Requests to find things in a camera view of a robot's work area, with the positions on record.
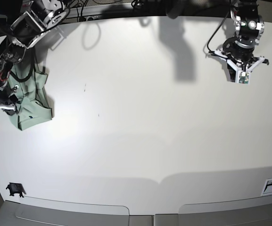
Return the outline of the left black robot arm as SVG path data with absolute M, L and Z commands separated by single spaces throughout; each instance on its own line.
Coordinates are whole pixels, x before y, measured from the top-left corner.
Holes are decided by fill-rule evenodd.
M 264 32 L 264 21 L 258 13 L 258 4 L 255 0 L 235 0 L 230 4 L 228 15 L 234 21 L 234 35 L 222 44 L 221 49 L 209 49 L 208 53 L 250 67 L 258 61 L 253 51 Z

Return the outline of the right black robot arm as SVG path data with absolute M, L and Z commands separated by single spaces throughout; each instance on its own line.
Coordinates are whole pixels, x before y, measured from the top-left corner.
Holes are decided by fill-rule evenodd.
M 0 31 L 6 35 L 0 44 L 0 109 L 7 114 L 17 113 L 18 85 L 11 87 L 8 82 L 9 76 L 14 75 L 12 67 L 69 13 L 67 0 L 32 0 L 9 28 L 0 26 Z

